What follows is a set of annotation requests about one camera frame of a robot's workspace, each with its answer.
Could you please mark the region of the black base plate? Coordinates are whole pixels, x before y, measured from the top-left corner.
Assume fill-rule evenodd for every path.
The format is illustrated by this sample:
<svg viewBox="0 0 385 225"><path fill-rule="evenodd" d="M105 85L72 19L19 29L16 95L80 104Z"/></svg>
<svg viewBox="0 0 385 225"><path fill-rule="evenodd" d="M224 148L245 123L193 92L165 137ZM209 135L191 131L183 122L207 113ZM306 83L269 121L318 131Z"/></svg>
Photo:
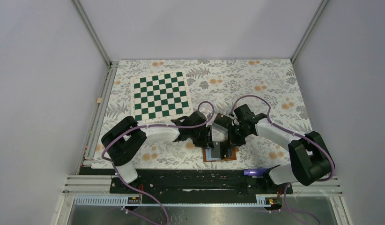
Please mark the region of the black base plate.
<svg viewBox="0 0 385 225"><path fill-rule="evenodd" d="M124 185L113 169L83 167L79 175L110 175L111 194L132 194L132 202L141 199L143 204L153 199L136 190L155 197L162 204L255 204L257 196L278 196L286 184L272 186L262 177L245 176L242 170L194 169L138 169L138 177L131 182L132 189Z"/></svg>

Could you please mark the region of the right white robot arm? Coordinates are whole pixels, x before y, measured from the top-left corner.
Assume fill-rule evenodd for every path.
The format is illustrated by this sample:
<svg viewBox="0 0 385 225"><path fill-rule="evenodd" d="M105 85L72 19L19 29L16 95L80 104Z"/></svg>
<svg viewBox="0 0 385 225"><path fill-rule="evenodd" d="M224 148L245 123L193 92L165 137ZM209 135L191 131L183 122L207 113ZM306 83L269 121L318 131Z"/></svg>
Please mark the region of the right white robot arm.
<svg viewBox="0 0 385 225"><path fill-rule="evenodd" d="M217 114L213 124L227 132L226 147L239 147L246 144L246 137L264 137L289 153L290 163L267 169L263 173L262 186L269 193L276 192L281 184L299 182L309 186L316 181L331 176L334 163L322 136L312 131L299 134L270 121L264 113L254 114L244 104L234 110L237 124L226 115Z"/></svg>

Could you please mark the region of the purple marker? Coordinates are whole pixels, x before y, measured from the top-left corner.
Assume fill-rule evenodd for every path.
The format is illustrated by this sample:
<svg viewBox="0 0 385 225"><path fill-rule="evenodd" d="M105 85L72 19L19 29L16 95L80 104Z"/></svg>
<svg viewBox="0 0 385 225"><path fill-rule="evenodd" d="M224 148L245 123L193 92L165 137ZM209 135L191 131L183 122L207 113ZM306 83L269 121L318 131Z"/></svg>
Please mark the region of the purple marker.
<svg viewBox="0 0 385 225"><path fill-rule="evenodd" d="M267 170L267 168L244 169L243 175L251 177L262 177Z"/></svg>

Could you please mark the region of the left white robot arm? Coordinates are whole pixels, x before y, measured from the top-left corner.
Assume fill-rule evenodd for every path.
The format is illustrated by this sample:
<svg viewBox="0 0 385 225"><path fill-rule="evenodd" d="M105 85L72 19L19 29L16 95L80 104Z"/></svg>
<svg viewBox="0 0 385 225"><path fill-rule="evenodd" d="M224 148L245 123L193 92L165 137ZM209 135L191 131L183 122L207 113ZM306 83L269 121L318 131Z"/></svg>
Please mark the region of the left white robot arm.
<svg viewBox="0 0 385 225"><path fill-rule="evenodd" d="M105 147L103 153L109 155L106 160L113 164L122 180L122 188L132 193L139 188L138 174L132 159L143 144L191 139L196 147L213 148L211 127L207 123L207 118L199 111L167 123L144 124L133 116L127 116L101 138Z"/></svg>

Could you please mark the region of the floral tablecloth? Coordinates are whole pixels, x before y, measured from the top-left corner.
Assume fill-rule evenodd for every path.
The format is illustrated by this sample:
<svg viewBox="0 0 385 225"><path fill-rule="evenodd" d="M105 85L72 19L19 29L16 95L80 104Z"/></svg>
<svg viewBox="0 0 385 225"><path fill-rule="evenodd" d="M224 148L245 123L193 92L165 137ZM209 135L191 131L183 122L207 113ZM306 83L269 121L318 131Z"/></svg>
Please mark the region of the floral tablecloth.
<svg viewBox="0 0 385 225"><path fill-rule="evenodd" d="M121 60L107 98L101 130L103 136L131 114L131 79L135 76L182 71L189 87L192 107L210 115L211 105L228 114L234 103L247 104L254 113L270 112L271 120L301 133L311 122L289 59L275 60ZM249 136L236 160L204 162L202 149L191 140L143 145L133 158L140 169L248 169L269 168L290 162L280 145Z"/></svg>

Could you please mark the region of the aluminium frame rail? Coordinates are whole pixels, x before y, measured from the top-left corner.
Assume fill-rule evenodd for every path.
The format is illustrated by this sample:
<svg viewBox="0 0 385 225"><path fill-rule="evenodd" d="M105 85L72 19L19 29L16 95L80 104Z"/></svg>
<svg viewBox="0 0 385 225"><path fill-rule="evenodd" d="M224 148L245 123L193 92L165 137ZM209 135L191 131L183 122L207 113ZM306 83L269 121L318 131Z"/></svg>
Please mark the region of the aluminium frame rail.
<svg viewBox="0 0 385 225"><path fill-rule="evenodd" d="M78 182L89 180L89 177L87 175L80 175L80 170L85 168L83 165L85 161L88 161L88 163L91 164L92 162L90 160L94 158L96 145L99 142L102 122L104 120L105 111L108 105L118 65L119 61L113 61L111 65L107 68L106 75L103 79L102 87L99 91L99 96L96 100L94 115L90 122L86 141L84 142L84 148L82 150L81 157L78 161L76 172L69 175L66 181L69 181L70 179L77 179ZM71 214L74 195L76 194L76 191L72 190L72 187L78 188L82 186L83 184L81 183L71 186L69 186L68 184L65 185L65 189L63 190L63 193L61 195L59 209L56 211L56 217L53 222L54 225L66 225L68 223Z"/></svg>

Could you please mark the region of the brown leather card holder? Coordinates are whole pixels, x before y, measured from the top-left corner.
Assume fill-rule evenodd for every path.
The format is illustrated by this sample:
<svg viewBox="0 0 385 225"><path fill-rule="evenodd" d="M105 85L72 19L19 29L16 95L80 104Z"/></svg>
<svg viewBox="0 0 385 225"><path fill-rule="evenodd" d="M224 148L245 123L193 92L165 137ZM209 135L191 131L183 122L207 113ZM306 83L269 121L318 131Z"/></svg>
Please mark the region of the brown leather card holder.
<svg viewBox="0 0 385 225"><path fill-rule="evenodd" d="M214 158L211 157L211 150L209 149L202 149L202 156L203 156L203 162L222 162L222 161L234 161L237 159L237 152L239 152L239 148L235 147L232 149L229 149L229 156L225 158Z"/></svg>

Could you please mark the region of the green white chessboard mat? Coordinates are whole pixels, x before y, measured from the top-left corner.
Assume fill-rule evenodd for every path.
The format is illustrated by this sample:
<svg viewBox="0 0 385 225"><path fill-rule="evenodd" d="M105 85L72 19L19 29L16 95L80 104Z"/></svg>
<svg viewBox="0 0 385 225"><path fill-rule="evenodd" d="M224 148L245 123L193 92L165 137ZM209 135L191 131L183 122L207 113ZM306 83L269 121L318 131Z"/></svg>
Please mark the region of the green white chessboard mat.
<svg viewBox="0 0 385 225"><path fill-rule="evenodd" d="M191 94L183 71L135 76L130 82L130 114L137 121L170 121L193 112Z"/></svg>

